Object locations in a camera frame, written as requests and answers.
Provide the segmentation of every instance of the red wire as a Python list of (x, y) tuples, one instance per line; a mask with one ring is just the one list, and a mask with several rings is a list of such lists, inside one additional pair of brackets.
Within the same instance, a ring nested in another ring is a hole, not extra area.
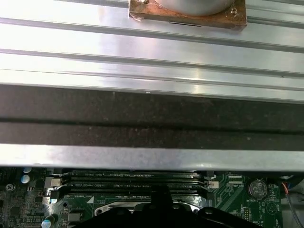
[(285, 193), (288, 194), (288, 188), (286, 187), (286, 184), (282, 183), (284, 189), (285, 189)]

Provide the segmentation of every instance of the silver metal rail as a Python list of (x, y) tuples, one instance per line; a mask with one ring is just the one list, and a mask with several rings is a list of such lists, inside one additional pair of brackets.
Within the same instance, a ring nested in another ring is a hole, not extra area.
[(0, 2), (0, 84), (304, 101), (304, 6), (247, 0), (236, 32), (77, 2)]
[(294, 151), (183, 150), (16, 144), (0, 144), (0, 151), (0, 166), (173, 171), (304, 171), (304, 152)]

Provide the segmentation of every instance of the capacitor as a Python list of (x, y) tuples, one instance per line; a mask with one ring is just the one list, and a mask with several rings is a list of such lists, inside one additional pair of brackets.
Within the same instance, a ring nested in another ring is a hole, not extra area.
[(30, 176), (25, 174), (21, 177), (21, 183), (22, 184), (27, 184), (27, 183), (29, 183), (29, 181), (30, 181)]
[(49, 215), (42, 221), (41, 228), (50, 228), (57, 221), (58, 221), (57, 214)]
[(24, 173), (29, 173), (29, 172), (31, 172), (32, 171), (32, 168), (31, 167), (25, 167), (25, 168), (23, 168), (23, 172)]

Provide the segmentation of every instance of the motherboard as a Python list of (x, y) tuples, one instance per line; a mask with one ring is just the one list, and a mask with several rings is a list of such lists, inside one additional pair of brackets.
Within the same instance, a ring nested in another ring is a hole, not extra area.
[(212, 206), (261, 227), (283, 227), (279, 186), (231, 172), (1, 168), (0, 181), (0, 228), (44, 228), (45, 221), (72, 228), (115, 207), (132, 212), (150, 201), (154, 185), (168, 186), (173, 201), (194, 213)]

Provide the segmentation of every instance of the screw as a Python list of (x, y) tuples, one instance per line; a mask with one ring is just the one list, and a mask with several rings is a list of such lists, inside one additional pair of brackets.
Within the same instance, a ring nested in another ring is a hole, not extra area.
[(230, 13), (233, 15), (237, 15), (237, 13), (238, 13), (237, 8), (235, 8), (235, 7), (231, 8)]
[(8, 184), (7, 186), (5, 186), (6, 191), (13, 191), (14, 189), (15, 189), (15, 186), (12, 184)]
[(206, 213), (206, 215), (212, 215), (213, 211), (211, 209), (209, 209), (209, 208), (206, 208), (205, 209), (205, 213)]
[(172, 207), (173, 207), (173, 209), (179, 209), (180, 208), (180, 206), (178, 204), (174, 204)]

